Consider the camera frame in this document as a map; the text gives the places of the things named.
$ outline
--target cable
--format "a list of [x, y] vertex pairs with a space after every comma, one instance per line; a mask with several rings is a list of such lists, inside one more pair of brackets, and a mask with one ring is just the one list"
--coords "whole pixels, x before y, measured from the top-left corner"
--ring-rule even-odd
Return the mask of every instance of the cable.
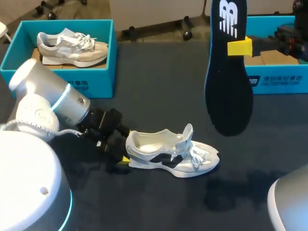
[[68, 134], [68, 133], [74, 134], [75, 136], [81, 136], [82, 135], [81, 132], [73, 130], [73, 129], [64, 129], [62, 131], [55, 132], [55, 131], [52, 131], [48, 128], [44, 128], [43, 126], [31, 123], [31, 122], [26, 122], [26, 121], [23, 121], [23, 120], [18, 120], [18, 119], [13, 119], [13, 120], [9, 121], [3, 127], [0, 127], [0, 130], [2, 130], [2, 131], [9, 130], [10, 127], [12, 127], [13, 125], [16, 125], [16, 124], [28, 125], [28, 126], [31, 126], [33, 128], [38, 128], [42, 131], [47, 132], [48, 135], [52, 134], [54, 136], [62, 136], [64, 134]]

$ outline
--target shoelace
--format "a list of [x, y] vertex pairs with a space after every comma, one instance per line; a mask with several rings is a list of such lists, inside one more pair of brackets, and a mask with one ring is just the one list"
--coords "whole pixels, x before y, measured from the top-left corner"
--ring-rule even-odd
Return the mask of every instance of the shoelace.
[[205, 161], [199, 154], [205, 155], [206, 151], [201, 148], [198, 148], [193, 142], [191, 142], [191, 144], [188, 145], [187, 148], [183, 152], [176, 150], [175, 147], [174, 147], [174, 150], [176, 154], [184, 152], [184, 156], [187, 156], [187, 155], [190, 156], [192, 165], [194, 167], [199, 167]]
[[76, 36], [79, 36], [78, 40], [80, 40], [78, 43], [72, 45], [73, 47], [82, 45], [82, 47], [79, 50], [85, 49], [85, 50], [93, 50], [95, 45], [95, 39], [91, 38], [90, 35], [85, 35], [82, 33], [76, 33]]

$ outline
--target black insole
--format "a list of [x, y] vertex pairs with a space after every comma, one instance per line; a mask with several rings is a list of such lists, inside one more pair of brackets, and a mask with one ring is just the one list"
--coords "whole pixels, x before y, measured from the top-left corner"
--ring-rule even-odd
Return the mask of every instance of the black insole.
[[[237, 18], [232, 26], [233, 31], [230, 23], [232, 18]], [[243, 132], [252, 113], [253, 91], [245, 70], [244, 57], [228, 57], [227, 50], [228, 42], [245, 39], [246, 21], [246, 0], [213, 0], [205, 101], [214, 127], [224, 136]]]

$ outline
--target shoe box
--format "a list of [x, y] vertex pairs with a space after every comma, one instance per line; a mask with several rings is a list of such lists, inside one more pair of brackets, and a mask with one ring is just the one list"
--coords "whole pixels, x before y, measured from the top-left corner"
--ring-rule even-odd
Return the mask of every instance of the shoe box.
[[29, 58], [39, 60], [37, 34], [59, 34], [64, 28], [90, 35], [96, 41], [108, 44], [104, 63], [90, 68], [72, 65], [46, 65], [54, 73], [73, 85], [90, 99], [112, 98], [116, 71], [116, 34], [113, 20], [44, 20], [22, 21], [0, 66], [0, 73], [7, 84], [18, 67]]
[[[294, 24], [294, 16], [250, 16], [246, 34], [266, 38], [277, 27]], [[254, 94], [308, 93], [308, 63], [278, 51], [264, 51], [244, 57]]]

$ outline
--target white cylinder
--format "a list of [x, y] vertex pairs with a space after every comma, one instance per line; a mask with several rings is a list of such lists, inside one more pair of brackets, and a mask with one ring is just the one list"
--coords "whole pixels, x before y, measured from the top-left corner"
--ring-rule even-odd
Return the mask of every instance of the white cylinder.
[[9, 88], [21, 100], [34, 93], [45, 98], [62, 124], [74, 126], [87, 115], [90, 100], [36, 59], [25, 61], [10, 80]]
[[41, 139], [0, 131], [0, 231], [76, 231], [72, 192]]

